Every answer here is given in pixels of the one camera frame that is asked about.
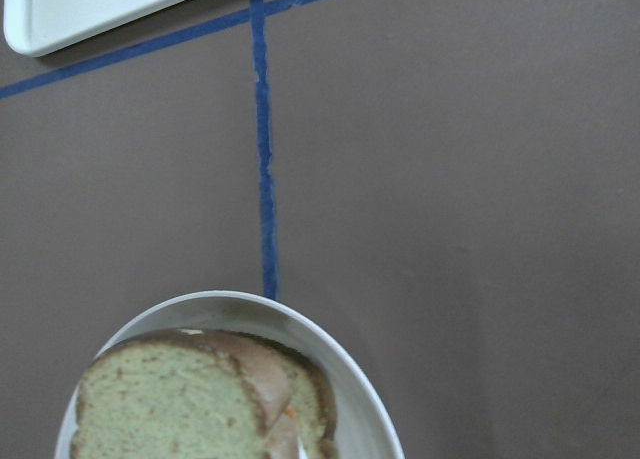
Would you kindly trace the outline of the bread slice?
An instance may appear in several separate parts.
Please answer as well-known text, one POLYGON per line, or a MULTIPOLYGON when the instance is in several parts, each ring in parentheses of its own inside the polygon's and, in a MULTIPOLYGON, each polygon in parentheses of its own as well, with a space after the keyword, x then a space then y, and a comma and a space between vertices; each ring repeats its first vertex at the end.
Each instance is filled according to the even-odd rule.
POLYGON ((308 458, 338 458, 337 412, 332 387, 323 370, 299 351, 274 340, 245 333, 275 351, 292 387, 290 412, 297 420, 308 458))
POLYGON ((268 458, 239 380, 177 331, 121 342, 84 372, 71 457, 268 458))

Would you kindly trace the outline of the cream bear tray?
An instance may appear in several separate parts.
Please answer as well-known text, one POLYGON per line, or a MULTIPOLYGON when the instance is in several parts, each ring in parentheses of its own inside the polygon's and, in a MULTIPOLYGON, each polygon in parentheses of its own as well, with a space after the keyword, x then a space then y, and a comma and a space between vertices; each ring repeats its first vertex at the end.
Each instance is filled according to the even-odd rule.
POLYGON ((4 37, 16 53, 40 57, 183 1, 4 0, 4 37))

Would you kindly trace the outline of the white round plate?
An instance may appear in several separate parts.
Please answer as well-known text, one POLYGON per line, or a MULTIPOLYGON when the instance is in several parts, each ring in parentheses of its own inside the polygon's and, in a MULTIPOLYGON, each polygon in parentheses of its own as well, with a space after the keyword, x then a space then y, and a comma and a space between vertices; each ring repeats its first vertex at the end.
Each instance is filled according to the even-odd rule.
POLYGON ((336 400, 340 458, 402 458, 394 424, 371 382, 349 353, 301 313, 272 299, 237 291, 203 291, 157 304, 122 326, 99 350, 169 328, 219 329, 274 340, 325 373, 336 400))

